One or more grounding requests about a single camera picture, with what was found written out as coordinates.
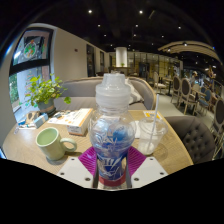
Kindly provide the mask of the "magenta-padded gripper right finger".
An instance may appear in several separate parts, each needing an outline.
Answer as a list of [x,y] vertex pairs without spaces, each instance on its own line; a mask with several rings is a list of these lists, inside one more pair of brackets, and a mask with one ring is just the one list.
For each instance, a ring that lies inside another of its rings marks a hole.
[[140,188],[167,175],[155,157],[146,157],[134,147],[128,150],[126,171],[128,188]]

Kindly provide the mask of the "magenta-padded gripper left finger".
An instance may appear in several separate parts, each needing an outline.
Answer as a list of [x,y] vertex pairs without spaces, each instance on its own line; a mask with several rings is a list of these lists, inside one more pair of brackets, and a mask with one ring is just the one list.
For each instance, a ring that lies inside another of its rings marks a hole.
[[84,188],[98,185],[97,155],[93,147],[78,157],[69,158],[57,175]]

